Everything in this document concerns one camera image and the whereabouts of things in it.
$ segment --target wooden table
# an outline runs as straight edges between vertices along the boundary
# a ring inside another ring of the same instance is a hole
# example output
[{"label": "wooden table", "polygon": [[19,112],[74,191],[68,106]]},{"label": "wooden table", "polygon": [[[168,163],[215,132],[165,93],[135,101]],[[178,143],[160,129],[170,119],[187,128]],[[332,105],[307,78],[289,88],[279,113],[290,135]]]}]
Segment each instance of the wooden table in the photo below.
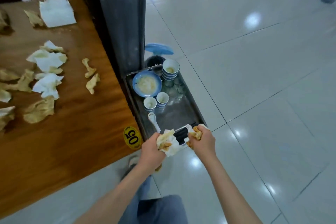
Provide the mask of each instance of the wooden table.
[{"label": "wooden table", "polygon": [[[23,110],[41,99],[38,93],[12,92],[16,118],[0,138],[0,218],[132,153],[123,139],[127,126],[137,127],[83,0],[69,0],[77,24],[34,29],[23,10],[38,11],[38,1],[2,4],[14,33],[0,35],[0,67],[19,74],[33,64],[27,56],[45,41],[67,50],[64,79],[55,114],[36,124]],[[91,95],[85,85],[83,58],[96,67],[101,82]]]}]

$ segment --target blue plate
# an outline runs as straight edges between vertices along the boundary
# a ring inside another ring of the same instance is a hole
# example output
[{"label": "blue plate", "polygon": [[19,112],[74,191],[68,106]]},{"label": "blue plate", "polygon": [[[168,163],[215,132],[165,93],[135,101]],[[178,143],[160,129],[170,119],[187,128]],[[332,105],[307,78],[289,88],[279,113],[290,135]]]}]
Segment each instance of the blue plate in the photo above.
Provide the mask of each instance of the blue plate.
[{"label": "blue plate", "polygon": [[[152,94],[145,94],[137,87],[137,82],[144,76],[150,76],[157,81],[157,88],[154,90],[154,92]],[[132,81],[132,86],[133,86],[133,89],[134,89],[135,93],[138,94],[139,96],[144,97],[144,98],[154,97],[157,94],[159,94],[159,92],[161,91],[162,82],[161,82],[160,77],[156,73],[154,73],[152,71],[149,71],[149,70],[144,70],[144,71],[142,71],[140,73],[137,73],[135,75],[135,77],[133,78],[133,81]]]}]

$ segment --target stacked bowls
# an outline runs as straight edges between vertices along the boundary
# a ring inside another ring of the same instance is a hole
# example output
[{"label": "stacked bowls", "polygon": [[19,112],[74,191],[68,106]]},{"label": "stacked bowls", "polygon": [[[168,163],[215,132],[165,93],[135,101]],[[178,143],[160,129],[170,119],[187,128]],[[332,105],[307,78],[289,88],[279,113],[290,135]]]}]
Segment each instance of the stacked bowls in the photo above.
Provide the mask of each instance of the stacked bowls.
[{"label": "stacked bowls", "polygon": [[166,59],[162,64],[161,76],[166,81],[172,81],[180,70],[180,64],[176,60]]}]

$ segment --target white tile floor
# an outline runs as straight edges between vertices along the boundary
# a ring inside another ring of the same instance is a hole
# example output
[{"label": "white tile floor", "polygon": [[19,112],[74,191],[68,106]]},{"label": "white tile floor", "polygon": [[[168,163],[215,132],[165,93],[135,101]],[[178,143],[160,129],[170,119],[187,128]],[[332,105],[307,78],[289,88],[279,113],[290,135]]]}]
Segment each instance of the white tile floor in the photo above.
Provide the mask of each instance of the white tile floor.
[{"label": "white tile floor", "polygon": [[[146,43],[174,49],[220,161],[262,222],[335,223],[336,5],[147,0],[145,30]],[[119,182],[127,160],[0,223],[71,223]],[[190,223],[226,223],[188,148],[153,175],[149,197],[169,194],[182,197]]]}]

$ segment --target hand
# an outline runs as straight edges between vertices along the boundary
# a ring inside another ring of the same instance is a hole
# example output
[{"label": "hand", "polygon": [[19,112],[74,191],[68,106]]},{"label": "hand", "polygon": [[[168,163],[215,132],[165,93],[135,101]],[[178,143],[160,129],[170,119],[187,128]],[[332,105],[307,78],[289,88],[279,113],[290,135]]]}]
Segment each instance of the hand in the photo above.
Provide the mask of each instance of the hand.
[{"label": "hand", "polygon": [[216,156],[215,141],[216,138],[212,132],[202,125],[197,126],[198,130],[202,132],[201,140],[197,140],[188,133],[188,138],[191,141],[194,151],[199,159],[203,162],[204,159],[210,156]]},{"label": "hand", "polygon": [[144,168],[145,171],[148,172],[148,175],[154,173],[155,169],[161,165],[166,157],[166,154],[159,151],[156,146],[156,139],[159,135],[159,133],[154,133],[141,147],[141,156],[138,166]]}]

